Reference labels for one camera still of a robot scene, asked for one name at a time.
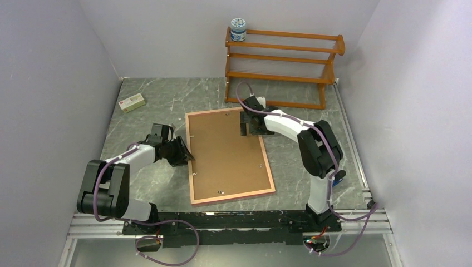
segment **orange wooden rack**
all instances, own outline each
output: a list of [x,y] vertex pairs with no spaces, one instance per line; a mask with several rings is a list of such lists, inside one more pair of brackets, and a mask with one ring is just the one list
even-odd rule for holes
[[[319,104],[267,101],[267,105],[283,106],[283,107],[313,108],[313,109],[319,109],[319,110],[324,110],[326,108],[326,99],[324,96],[325,86],[332,85],[335,82],[335,74],[333,70],[333,62],[335,59],[335,55],[338,54],[342,56],[344,55],[344,52],[346,50],[342,35],[330,36],[330,35],[292,33],[292,32],[257,31],[254,29],[248,29],[247,34],[328,40],[328,41],[334,41],[335,44],[332,48],[321,48],[321,47],[306,47],[306,46],[287,46],[287,45],[269,44],[269,43],[251,43],[247,41],[233,42],[231,41],[230,28],[228,27],[228,31],[226,34],[226,43],[225,43],[228,49],[227,59],[226,59],[226,68],[225,68],[225,77],[226,77],[226,92],[224,96],[225,102],[238,103],[238,100],[236,98],[228,97],[228,95],[229,95],[229,90],[230,90],[230,84],[229,84],[230,78],[239,77],[239,78],[263,79],[263,80],[316,83],[318,84]],[[271,48],[271,49],[279,49],[279,50],[282,49],[282,50],[327,53],[328,59],[318,60],[318,59],[311,59],[311,58],[276,57],[276,56],[231,53],[231,46],[233,47],[235,46],[258,47],[258,48]],[[286,62],[298,62],[298,63],[308,63],[308,64],[322,64],[324,65],[324,68],[318,78],[267,75],[267,74],[249,73],[249,72],[236,72],[230,69],[231,58],[250,58],[254,60],[272,60],[272,61],[286,61]]]

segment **brown board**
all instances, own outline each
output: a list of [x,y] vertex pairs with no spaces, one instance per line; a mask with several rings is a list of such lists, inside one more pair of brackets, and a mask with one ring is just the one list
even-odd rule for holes
[[202,204],[276,191],[261,136],[241,136],[242,108],[185,114],[190,201]]

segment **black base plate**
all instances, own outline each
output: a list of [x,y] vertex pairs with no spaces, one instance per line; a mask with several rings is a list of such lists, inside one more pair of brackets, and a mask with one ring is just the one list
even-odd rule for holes
[[[159,220],[179,219],[199,229],[200,245],[282,243],[303,244],[303,233],[341,231],[341,224],[332,214],[322,217],[307,210],[228,211],[228,212],[161,212]],[[124,235],[144,235],[135,224],[125,224]],[[163,248],[195,245],[196,237],[185,224],[164,224]]]

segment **marble table surface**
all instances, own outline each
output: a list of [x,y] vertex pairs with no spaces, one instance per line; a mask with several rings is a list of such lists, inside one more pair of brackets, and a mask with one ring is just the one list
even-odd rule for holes
[[[232,81],[232,91],[237,81]],[[275,101],[317,101],[316,85],[293,82],[251,80],[256,96]],[[238,107],[225,103],[224,78],[126,78],[121,86],[118,101],[142,93],[146,105],[129,113],[115,106],[106,135],[102,159],[123,153],[133,142],[143,140],[153,123],[174,124],[175,133],[185,138],[185,113]],[[249,96],[248,90],[243,97]],[[340,166],[346,170],[344,180],[333,189],[335,209],[364,209],[364,197],[360,177],[345,132],[340,104],[334,88],[326,89],[327,108],[308,110],[303,108],[281,109],[295,117],[308,121],[328,121],[341,144],[344,159]],[[141,169],[130,177],[130,197],[155,203],[160,211],[252,211],[304,209],[309,198],[309,174],[304,169],[298,144],[275,134],[264,136],[265,149],[271,167],[276,192],[218,204],[192,206],[188,166],[172,168],[161,160]]]

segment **jar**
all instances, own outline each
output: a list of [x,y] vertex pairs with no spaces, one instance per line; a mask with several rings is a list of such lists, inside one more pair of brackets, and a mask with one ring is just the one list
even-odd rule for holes
[[242,18],[235,18],[231,21],[231,40],[242,42],[246,39],[246,21]]

